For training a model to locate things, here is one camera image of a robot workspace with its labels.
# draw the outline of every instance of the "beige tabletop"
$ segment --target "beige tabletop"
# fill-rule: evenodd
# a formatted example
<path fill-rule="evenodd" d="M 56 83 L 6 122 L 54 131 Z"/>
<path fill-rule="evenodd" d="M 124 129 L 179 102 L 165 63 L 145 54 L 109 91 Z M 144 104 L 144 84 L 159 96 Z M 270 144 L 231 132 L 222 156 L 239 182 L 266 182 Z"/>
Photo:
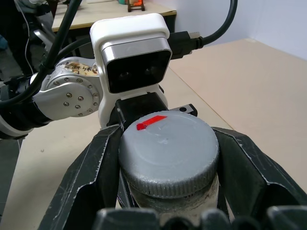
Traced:
<path fill-rule="evenodd" d="M 132 11 L 128 12 L 127 5 L 121 5 L 116 0 L 98 3 L 86 3 L 83 1 L 79 10 L 74 17 L 70 29 L 79 29 L 85 27 L 91 27 L 94 22 L 109 19 L 109 18 L 119 18 L 132 15 L 142 15 L 148 13 L 159 13 L 162 16 L 176 15 L 176 10 L 164 7 L 152 2 L 145 2 L 145 11 Z M 54 22 L 52 25 L 52 30 L 54 32 L 59 30 L 59 26 L 63 20 L 64 14 L 67 10 L 67 6 L 59 4 Z"/>
<path fill-rule="evenodd" d="M 307 192 L 307 61 L 244 39 L 196 50 L 170 68 Z"/>
<path fill-rule="evenodd" d="M 169 108 L 192 103 L 209 125 L 230 128 L 171 69 L 161 83 Z M 98 114 L 67 118 L 33 130 L 23 141 L 1 230 L 35 230 L 64 173 L 99 131 Z"/>

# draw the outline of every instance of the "small red object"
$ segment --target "small red object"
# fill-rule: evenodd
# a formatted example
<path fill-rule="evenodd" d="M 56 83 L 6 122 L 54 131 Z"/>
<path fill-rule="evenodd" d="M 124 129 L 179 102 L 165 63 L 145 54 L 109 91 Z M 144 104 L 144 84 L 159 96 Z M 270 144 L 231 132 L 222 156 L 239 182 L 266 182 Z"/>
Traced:
<path fill-rule="evenodd" d="M 157 115 L 157 116 L 154 116 L 146 121 L 143 121 L 142 123 L 138 123 L 136 125 L 136 129 L 137 130 L 142 130 L 142 129 L 146 129 L 147 126 L 153 124 L 153 123 L 156 123 L 158 121 L 161 121 L 163 119 L 167 118 L 167 116 L 160 116 L 160 115 Z"/>
<path fill-rule="evenodd" d="M 135 10 L 145 11 L 144 0 L 126 0 L 128 5 L 128 12 Z"/>

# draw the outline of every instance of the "gray jar lid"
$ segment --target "gray jar lid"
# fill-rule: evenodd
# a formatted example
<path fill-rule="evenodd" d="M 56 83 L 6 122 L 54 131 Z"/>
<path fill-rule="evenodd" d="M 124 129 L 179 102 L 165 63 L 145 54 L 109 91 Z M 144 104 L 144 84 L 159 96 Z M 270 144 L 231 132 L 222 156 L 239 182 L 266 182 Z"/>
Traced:
<path fill-rule="evenodd" d="M 143 125 L 158 116 L 166 117 Z M 137 191 L 177 198 L 210 184 L 216 175 L 218 152 L 217 138 L 207 123 L 182 112 L 162 111 L 146 115 L 126 129 L 119 163 Z"/>

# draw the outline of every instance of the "cable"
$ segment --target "cable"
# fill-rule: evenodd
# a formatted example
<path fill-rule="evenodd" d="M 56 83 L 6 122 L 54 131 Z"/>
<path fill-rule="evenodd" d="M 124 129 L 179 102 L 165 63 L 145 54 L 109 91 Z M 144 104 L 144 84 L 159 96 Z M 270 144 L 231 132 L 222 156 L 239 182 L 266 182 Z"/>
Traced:
<path fill-rule="evenodd" d="M 43 80 L 46 75 L 50 74 L 54 69 L 55 61 L 57 59 L 58 53 L 63 45 L 63 42 L 68 34 L 69 28 L 71 26 L 72 20 L 80 6 L 82 0 L 71 0 L 69 7 L 64 15 L 63 21 L 59 27 L 59 31 L 56 35 L 55 41 L 52 44 L 50 52 L 46 58 L 46 61 L 41 64 L 40 70 L 35 77 L 34 81 L 29 85 L 29 87 L 21 94 L 8 99 L 6 101 L 0 101 L 0 109 L 7 106 L 12 106 L 14 104 L 20 103 L 37 93 L 41 87 Z"/>
<path fill-rule="evenodd" d="M 209 35 L 207 37 L 201 38 L 201 46 L 199 48 L 202 48 L 203 46 L 216 41 L 223 34 L 225 34 L 225 32 L 228 30 L 228 28 L 230 27 L 232 21 L 235 18 L 237 6 L 238 6 L 238 0 L 230 0 L 230 7 L 229 7 L 228 15 L 227 15 L 227 17 L 225 19 L 225 22 L 213 34 L 211 34 L 211 35 Z"/>
<path fill-rule="evenodd" d="M 29 65 L 29 67 L 30 67 L 30 69 L 31 69 L 31 72 L 32 72 L 32 75 L 33 75 L 33 74 L 34 74 L 33 69 L 32 69 L 32 67 L 31 67 L 31 65 L 30 65 L 30 62 L 29 62 L 28 58 L 27 58 L 27 49 L 28 49 L 28 44 L 29 44 L 29 40 L 30 40 L 30 27 L 29 27 L 28 21 L 27 21 L 26 18 L 25 18 L 24 12 L 22 11 L 22 9 L 21 9 L 21 7 L 19 6 L 18 2 L 17 2 L 16 0 L 14 0 L 14 2 L 15 2 L 15 4 L 16 4 L 18 10 L 20 11 L 20 13 L 23 15 L 24 20 L 25 20 L 25 23 L 27 24 L 27 28 L 28 28 L 28 40 L 27 40 L 27 43 L 25 44 L 24 57 L 25 57 L 25 60 L 27 61 L 28 65 Z"/>
<path fill-rule="evenodd" d="M 61 61 L 62 58 L 64 58 L 66 55 L 68 55 L 69 53 L 71 53 L 72 51 L 74 51 L 75 49 L 86 45 L 88 43 L 91 43 L 91 38 L 90 37 L 85 37 L 82 38 L 80 40 L 74 41 L 73 43 L 70 43 L 69 45 L 67 45 L 65 48 L 63 48 L 57 57 L 56 63 L 58 63 L 59 61 Z"/>

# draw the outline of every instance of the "red tape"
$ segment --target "red tape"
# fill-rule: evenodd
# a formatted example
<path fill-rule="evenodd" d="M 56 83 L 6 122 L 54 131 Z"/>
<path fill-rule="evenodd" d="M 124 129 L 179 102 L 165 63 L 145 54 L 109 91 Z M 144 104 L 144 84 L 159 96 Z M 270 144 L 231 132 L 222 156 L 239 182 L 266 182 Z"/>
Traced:
<path fill-rule="evenodd" d="M 154 116 L 146 121 L 143 121 L 142 123 L 138 123 L 136 125 L 136 129 L 137 130 L 142 130 L 142 129 L 146 129 L 147 126 L 153 124 L 153 123 L 156 123 L 158 121 L 161 121 L 163 119 L 167 118 L 167 116 L 160 116 L 160 115 L 157 115 L 157 116 Z"/>

